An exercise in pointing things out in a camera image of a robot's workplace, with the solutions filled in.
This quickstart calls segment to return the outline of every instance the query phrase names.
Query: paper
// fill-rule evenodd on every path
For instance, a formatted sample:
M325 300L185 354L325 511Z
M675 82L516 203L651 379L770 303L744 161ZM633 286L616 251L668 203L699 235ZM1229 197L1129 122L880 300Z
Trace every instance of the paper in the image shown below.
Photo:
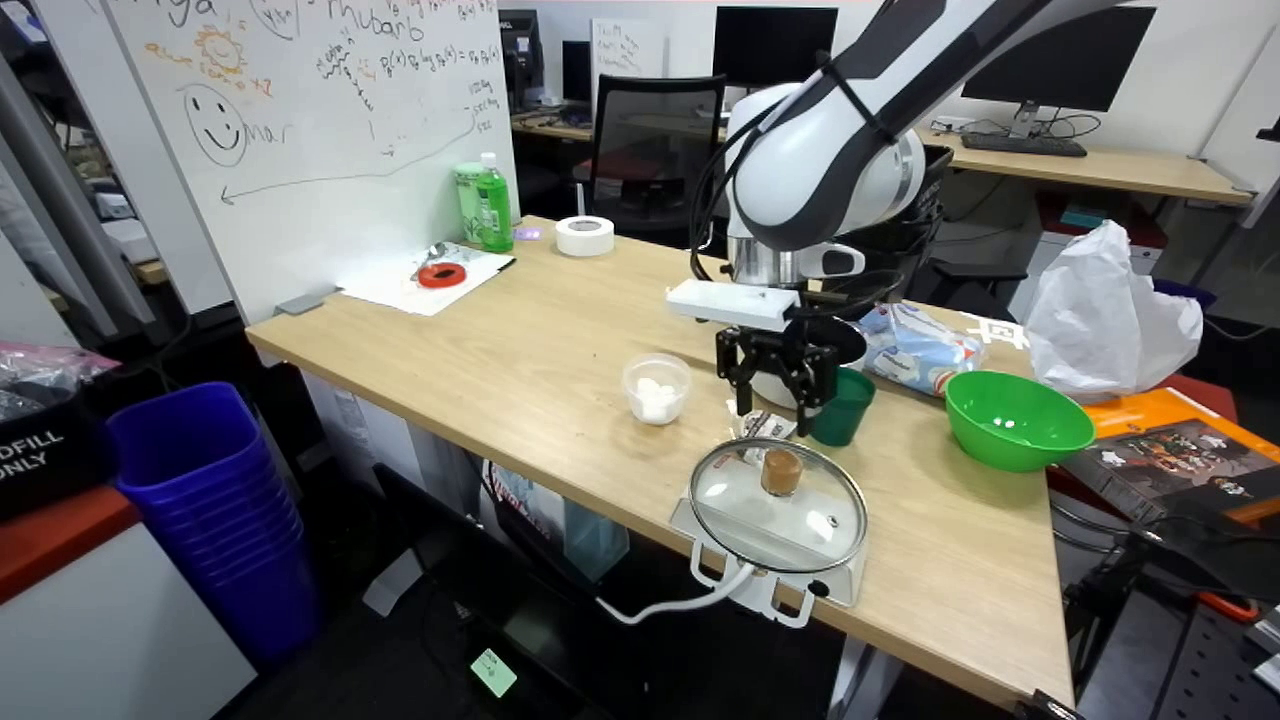
M1280 654L1263 661L1251 678L1280 694Z
M467 276L454 289L423 289L422 286L422 267L433 266L460 266ZM400 311L418 311L418 317L436 317L447 303L456 303L460 296L467 296L472 289L479 289L485 280L493 280L498 271L503 271L513 266L513 256L498 256L498 251L477 251L464 245L436 245L423 259L418 266L398 266L398 267L377 267L364 276L346 276L338 280L348 296L372 300L372 303L387 303Z
M364 587L364 605L377 618L393 618L400 595L423 575L423 563L407 551L400 551L369 587Z
M477 661L472 661L472 678L501 699L507 696L507 690L516 685L516 674L493 654L485 648Z

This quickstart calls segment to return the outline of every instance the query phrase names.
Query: glass lid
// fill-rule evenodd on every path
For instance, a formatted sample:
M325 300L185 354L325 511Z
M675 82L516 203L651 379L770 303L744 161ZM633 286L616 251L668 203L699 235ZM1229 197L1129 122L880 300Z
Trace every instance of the glass lid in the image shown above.
M691 468L687 503L726 551L772 571L841 567L868 535L863 493L841 464L788 442L712 449Z

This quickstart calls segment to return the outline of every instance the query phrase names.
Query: blue container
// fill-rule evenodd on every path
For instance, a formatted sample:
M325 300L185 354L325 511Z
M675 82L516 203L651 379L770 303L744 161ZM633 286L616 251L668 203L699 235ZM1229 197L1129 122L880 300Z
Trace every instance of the blue container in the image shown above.
M265 442L231 384L192 384L110 421L119 493L148 499L201 496L265 460Z
M219 555L185 555L178 563L185 567L185 575L201 575L201 585L223 585L245 571L258 571L261 563L276 563L283 551L302 545L304 545L304 533L283 533L265 545L219 548Z
M302 517L231 384L132 406L110 421L118 490L258 667L320 628Z
M245 490L229 486L229 490L214 490L206 496L187 496L187 503L145 499L145 517L163 520L163 524L206 524L206 520L245 517L245 511L247 517L298 517L292 496L283 493L276 471L261 471L258 486L245 480Z
M170 533L160 524L148 524L148 527L178 563L198 571L219 567L229 561L261 555L261 551L281 551L304 535L302 520L201 533L198 541L185 533Z
M320 594L302 545L198 594L258 667L288 663L320 632Z
M201 480L185 480L185 490L138 486L132 476L119 476L118 486L126 486L132 496L139 496L154 511L219 507L223 499L237 499L245 493L261 493L261 490L288 496L270 452L253 452L253 455L245 455L245 464L216 464Z

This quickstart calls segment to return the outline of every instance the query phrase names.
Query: desk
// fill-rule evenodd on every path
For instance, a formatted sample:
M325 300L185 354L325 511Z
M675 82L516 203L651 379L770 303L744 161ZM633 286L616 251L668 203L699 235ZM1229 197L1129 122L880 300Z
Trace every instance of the desk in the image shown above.
M687 259L630 240L614 256L569 259L541 228L541 245L516 245L516 267L433 321L332 296L310 317L247 329L247 340L687 551L668 517L691 464L727 442L715 334L666 307ZM630 418L619 372L636 354L675 354L697 369L681 425L641 429ZM1003 345L993 364L1024 369ZM880 387L855 449L835 460L868 493L868 575L855 605L822 605L816 618L1003 707L1035 690L1072 699L1046 480L971 464L943 411L898 387Z
M513 118L513 134L549 138L563 143L592 143L592 129L569 129L558 118ZM1236 188L1223 171L1190 156L1153 156L1153 152L1109 152L1087 148L1087 156L1022 156L1022 152L975 152L962 138L922 134L931 148L951 148L951 168L986 175L1015 175L1042 185L1080 185L1112 188L1164 199L1199 199L1222 208L1248 208L1251 191Z

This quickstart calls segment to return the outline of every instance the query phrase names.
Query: cardboard box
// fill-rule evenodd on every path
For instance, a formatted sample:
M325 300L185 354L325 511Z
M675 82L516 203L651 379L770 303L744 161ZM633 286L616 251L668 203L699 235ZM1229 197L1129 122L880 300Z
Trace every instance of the cardboard box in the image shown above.
M0 520L105 486L114 455L84 402L0 425Z

